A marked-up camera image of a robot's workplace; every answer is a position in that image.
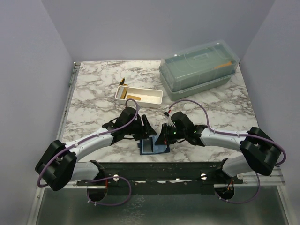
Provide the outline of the blue card holder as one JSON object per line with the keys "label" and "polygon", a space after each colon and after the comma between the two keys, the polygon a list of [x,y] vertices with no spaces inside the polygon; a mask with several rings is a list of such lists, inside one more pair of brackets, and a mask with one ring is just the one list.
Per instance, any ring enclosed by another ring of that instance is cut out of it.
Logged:
{"label": "blue card holder", "polygon": [[156,155],[170,152],[170,147],[167,145],[155,145],[159,135],[150,136],[148,139],[142,139],[137,144],[140,155]]}

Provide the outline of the white rectangular tray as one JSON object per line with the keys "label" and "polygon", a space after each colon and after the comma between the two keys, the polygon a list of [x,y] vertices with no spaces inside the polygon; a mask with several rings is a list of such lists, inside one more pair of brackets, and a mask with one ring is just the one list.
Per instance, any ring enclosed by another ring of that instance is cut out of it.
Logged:
{"label": "white rectangular tray", "polygon": [[124,105],[130,98],[140,107],[159,108],[163,100],[163,91],[120,85],[115,94],[116,101]]}

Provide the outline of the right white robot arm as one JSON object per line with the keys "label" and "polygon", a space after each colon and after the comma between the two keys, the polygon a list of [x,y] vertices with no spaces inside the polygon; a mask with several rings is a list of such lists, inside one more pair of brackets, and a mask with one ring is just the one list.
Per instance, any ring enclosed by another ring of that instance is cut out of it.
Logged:
{"label": "right white robot arm", "polygon": [[222,184],[238,174],[251,171],[269,176],[281,155],[279,147],[258,127],[240,133],[215,131],[207,125],[195,125],[182,112],[168,117],[155,145],[170,146],[178,140],[185,140],[194,146],[216,146],[240,152],[238,157],[223,159],[216,169],[216,179]]}

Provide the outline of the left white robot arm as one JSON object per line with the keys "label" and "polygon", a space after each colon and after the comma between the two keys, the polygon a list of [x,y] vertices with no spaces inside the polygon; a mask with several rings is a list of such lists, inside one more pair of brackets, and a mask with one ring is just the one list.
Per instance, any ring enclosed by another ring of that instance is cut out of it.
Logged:
{"label": "left white robot arm", "polygon": [[60,140],[51,142],[35,167],[38,180],[44,180],[53,191],[74,180],[89,180],[93,185],[99,185],[104,174],[97,163],[88,162],[86,166],[78,167],[79,160],[123,140],[127,135],[139,141],[156,134],[146,115],[140,116],[136,109],[127,106],[119,117],[83,138],[67,143]]}

